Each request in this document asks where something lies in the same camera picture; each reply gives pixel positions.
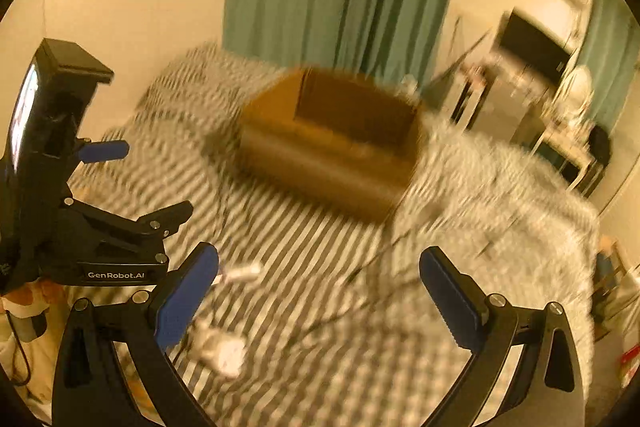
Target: red object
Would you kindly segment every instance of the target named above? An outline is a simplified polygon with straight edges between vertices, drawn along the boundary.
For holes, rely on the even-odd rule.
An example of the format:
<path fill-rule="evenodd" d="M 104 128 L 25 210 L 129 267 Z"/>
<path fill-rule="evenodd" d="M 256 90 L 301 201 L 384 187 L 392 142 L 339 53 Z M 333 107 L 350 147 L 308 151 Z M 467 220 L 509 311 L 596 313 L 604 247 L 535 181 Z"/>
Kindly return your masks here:
<path fill-rule="evenodd" d="M 620 365 L 625 365 L 640 354 L 640 344 L 636 344 L 620 357 Z"/>

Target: striped bedsheet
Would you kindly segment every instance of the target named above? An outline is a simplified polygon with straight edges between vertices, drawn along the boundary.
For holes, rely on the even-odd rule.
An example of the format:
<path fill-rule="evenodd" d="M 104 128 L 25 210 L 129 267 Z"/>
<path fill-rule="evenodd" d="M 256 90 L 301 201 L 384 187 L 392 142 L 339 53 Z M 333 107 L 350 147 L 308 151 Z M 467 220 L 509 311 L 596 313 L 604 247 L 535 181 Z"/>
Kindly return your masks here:
<path fill-rule="evenodd" d="M 172 267 L 200 241 L 216 245 L 223 267 L 264 264 L 255 282 L 212 287 L 198 311 L 247 339 L 241 376 L 223 378 L 187 351 L 175 362 L 216 424 L 421 425 L 468 359 L 418 276 L 418 256 L 431 245 L 486 293 L 524 307 L 564 304 L 588 390 L 593 208 L 543 161 L 432 116 L 391 225 L 309 204 L 236 167 L 239 109 L 280 74 L 216 44 L 189 51 L 156 79 L 135 117 L 107 133 L 129 142 L 129 156 L 85 166 L 71 181 L 82 200 L 129 218 L 190 200 L 193 217 L 166 241 Z M 136 289 L 72 288 L 70 297 L 101 304 Z M 512 351 L 479 421 L 500 404 Z M 130 369 L 126 356 L 123 364 Z"/>

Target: screw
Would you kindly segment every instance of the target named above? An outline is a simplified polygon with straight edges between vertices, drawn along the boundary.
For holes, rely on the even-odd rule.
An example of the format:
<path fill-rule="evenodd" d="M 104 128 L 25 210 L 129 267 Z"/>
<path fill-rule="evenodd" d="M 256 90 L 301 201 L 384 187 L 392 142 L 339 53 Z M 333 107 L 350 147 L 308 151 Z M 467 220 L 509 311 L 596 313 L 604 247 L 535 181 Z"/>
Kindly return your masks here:
<path fill-rule="evenodd" d="M 89 305 L 89 299 L 78 299 L 74 304 L 74 309 L 77 312 L 81 312 L 82 310 L 85 310 L 88 305 Z"/>
<path fill-rule="evenodd" d="M 140 290 L 139 292 L 135 292 L 131 298 L 131 300 L 136 304 L 143 304 L 147 302 L 148 299 L 149 299 L 149 292 L 146 290 Z"/>
<path fill-rule="evenodd" d="M 507 304 L 507 299 L 505 299 L 499 293 L 492 293 L 489 295 L 489 302 L 498 308 L 502 308 L 505 304 Z"/>
<path fill-rule="evenodd" d="M 562 305 L 557 302 L 552 302 L 551 304 L 549 304 L 549 309 L 556 315 L 562 315 Z"/>

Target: blue gripper pad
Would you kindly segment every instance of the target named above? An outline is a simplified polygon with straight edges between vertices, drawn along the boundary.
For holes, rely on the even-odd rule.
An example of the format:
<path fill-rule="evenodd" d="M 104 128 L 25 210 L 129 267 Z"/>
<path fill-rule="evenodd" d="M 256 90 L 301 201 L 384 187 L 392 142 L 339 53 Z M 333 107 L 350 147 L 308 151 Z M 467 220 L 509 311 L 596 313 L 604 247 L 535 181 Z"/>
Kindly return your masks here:
<path fill-rule="evenodd" d="M 169 272 L 156 286 L 148 313 L 160 349 L 166 351 L 180 342 L 217 274 L 216 248 L 200 243 L 177 270 Z"/>
<path fill-rule="evenodd" d="M 484 341 L 481 317 L 460 286 L 462 275 L 439 247 L 420 256 L 420 279 L 458 346 L 479 351 Z"/>
<path fill-rule="evenodd" d="M 124 140 L 95 142 L 83 145 L 78 151 L 82 163 L 98 163 L 110 160 L 122 160 L 129 154 L 129 144 Z"/>

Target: desk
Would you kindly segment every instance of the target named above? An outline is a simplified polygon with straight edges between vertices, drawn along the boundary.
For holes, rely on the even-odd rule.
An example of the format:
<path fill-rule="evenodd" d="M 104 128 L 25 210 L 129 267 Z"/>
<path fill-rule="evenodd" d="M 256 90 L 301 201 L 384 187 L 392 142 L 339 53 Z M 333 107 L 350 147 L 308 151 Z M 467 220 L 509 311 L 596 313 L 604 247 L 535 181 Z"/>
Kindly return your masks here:
<path fill-rule="evenodd" d="M 535 154 L 540 146 L 546 143 L 564 158 L 564 163 L 560 166 L 559 171 L 562 171 L 569 163 L 574 165 L 578 169 L 578 174 L 570 182 L 569 190 L 573 190 L 582 181 L 589 167 L 594 163 L 587 143 L 558 128 L 549 117 L 545 116 L 541 103 L 532 106 L 527 111 L 513 136 L 512 143 L 529 147 L 532 154 Z"/>

